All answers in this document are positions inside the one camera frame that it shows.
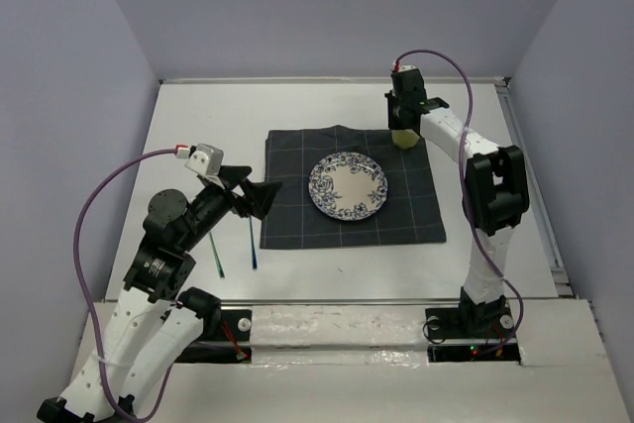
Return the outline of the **pale yellow paper cup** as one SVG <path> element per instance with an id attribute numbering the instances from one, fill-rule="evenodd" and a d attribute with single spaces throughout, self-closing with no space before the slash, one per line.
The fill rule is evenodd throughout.
<path id="1" fill-rule="evenodd" d="M 391 138 L 393 144 L 403 151 L 414 148 L 420 141 L 420 137 L 412 130 L 392 130 Z"/>

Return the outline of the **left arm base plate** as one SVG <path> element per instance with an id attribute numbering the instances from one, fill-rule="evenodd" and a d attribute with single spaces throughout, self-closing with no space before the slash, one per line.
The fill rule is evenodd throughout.
<path id="1" fill-rule="evenodd" d="M 176 359 L 178 364 L 247 364 L 252 358 L 251 308 L 222 310 L 218 324 L 206 324 L 202 335 Z"/>

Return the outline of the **dark checked cloth napkin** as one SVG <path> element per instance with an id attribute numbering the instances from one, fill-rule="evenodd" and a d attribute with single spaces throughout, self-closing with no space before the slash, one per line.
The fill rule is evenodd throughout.
<path id="1" fill-rule="evenodd" d="M 371 217 L 341 221 L 318 210 L 308 180 L 320 159 L 335 152 L 360 153 L 386 174 L 387 199 Z M 402 151 L 388 130 L 271 130 L 265 141 L 266 181 L 281 181 L 264 220 L 260 246 L 310 250 L 366 246 L 443 244 L 446 231 L 424 141 Z"/>

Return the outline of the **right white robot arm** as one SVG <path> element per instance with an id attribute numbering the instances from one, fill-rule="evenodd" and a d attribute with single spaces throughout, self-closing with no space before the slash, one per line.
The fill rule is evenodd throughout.
<path id="1" fill-rule="evenodd" d="M 510 239 L 528 211 L 526 164 L 516 146 L 503 147 L 459 119 L 443 99 L 430 98 L 420 70 L 399 66 L 386 93 L 388 127 L 430 142 L 459 168 L 462 206 L 473 236 L 466 281 L 455 307 L 430 308 L 423 326 L 433 345 L 513 335 L 514 320 L 504 295 Z"/>

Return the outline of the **blue floral plate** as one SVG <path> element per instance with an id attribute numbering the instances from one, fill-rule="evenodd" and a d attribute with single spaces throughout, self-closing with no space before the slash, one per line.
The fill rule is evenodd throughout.
<path id="1" fill-rule="evenodd" d="M 387 192 L 387 177 L 380 165 L 360 153 L 330 154 L 320 159 L 308 176 L 313 204 L 340 221 L 369 218 L 386 202 Z"/>

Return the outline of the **iridescent spoon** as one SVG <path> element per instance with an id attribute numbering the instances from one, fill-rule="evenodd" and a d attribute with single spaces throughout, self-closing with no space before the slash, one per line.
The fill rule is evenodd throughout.
<path id="1" fill-rule="evenodd" d="M 259 264 L 258 264 L 258 254 L 257 254 L 256 237 L 255 237 L 255 230 L 254 230 L 254 220 L 252 216 L 249 217 L 249 231 L 250 231 L 252 270 L 257 271 Z"/>

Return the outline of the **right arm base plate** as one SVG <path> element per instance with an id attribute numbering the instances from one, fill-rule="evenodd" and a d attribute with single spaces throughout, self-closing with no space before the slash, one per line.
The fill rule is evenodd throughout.
<path id="1" fill-rule="evenodd" d="M 468 328 L 457 307 L 425 310 L 423 337 L 428 342 L 430 364 L 521 362 L 515 337 L 514 320 L 506 307 L 502 314 L 487 317 L 482 324 Z"/>

